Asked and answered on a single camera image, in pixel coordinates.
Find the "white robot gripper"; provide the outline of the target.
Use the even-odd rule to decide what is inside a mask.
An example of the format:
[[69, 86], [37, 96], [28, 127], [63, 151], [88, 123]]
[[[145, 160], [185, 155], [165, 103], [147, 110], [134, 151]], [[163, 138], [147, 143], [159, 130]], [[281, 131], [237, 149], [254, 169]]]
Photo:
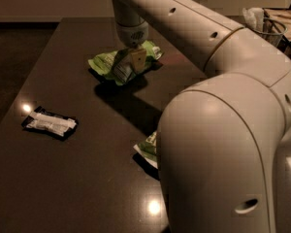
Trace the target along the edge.
[[[141, 45], [148, 37], [148, 23], [146, 21], [137, 26], [124, 26], [119, 23], [116, 23], [115, 26], [119, 40], [128, 48]], [[145, 68], [146, 50], [138, 49], [131, 52], [129, 49], [119, 50], [115, 55], [115, 63], [129, 64], [130, 57], [134, 71], [141, 73]]]

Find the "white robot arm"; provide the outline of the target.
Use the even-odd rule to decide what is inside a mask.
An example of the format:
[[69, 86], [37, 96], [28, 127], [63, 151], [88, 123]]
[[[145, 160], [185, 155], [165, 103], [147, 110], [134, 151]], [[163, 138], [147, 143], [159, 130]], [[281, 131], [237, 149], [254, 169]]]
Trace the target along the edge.
[[120, 40], [151, 25], [207, 75], [157, 128], [172, 233], [276, 233], [275, 153], [291, 126], [291, 60], [192, 0], [113, 0]]

